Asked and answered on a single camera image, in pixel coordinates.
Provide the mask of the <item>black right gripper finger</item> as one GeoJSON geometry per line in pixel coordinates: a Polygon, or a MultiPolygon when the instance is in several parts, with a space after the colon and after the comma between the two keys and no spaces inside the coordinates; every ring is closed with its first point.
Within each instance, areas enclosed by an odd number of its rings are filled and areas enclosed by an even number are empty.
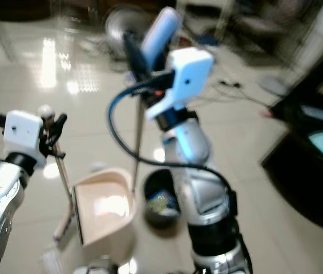
{"type": "Polygon", "coordinates": [[[135,83],[143,83],[151,78],[151,68],[149,67],[133,31],[125,31],[122,35],[123,49],[127,57],[128,70],[135,83]]]}

